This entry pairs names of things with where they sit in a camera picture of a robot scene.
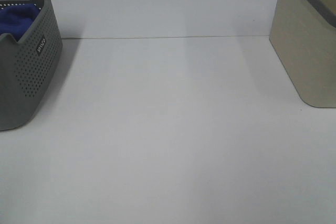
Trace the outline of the blue microfibre towel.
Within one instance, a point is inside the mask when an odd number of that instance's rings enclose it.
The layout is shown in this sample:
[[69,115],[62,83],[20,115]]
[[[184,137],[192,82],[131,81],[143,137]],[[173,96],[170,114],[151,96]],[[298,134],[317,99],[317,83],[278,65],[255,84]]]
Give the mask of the blue microfibre towel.
[[34,4],[5,7],[1,10],[1,35],[10,34],[19,41],[39,15]]

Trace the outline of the grey perforated plastic basket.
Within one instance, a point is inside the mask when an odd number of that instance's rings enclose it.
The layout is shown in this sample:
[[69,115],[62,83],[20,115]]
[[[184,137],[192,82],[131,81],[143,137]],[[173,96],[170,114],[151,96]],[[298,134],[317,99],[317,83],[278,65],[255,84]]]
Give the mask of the grey perforated plastic basket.
[[5,7],[34,4],[40,9],[19,41],[1,35],[1,131],[26,124],[53,78],[62,40],[51,0],[2,0]]

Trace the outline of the beige plastic bin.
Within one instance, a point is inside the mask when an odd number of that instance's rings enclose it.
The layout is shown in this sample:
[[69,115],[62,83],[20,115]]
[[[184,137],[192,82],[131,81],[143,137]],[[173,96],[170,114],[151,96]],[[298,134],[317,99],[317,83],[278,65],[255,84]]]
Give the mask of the beige plastic bin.
[[335,108],[335,0],[277,0],[269,40],[301,100]]

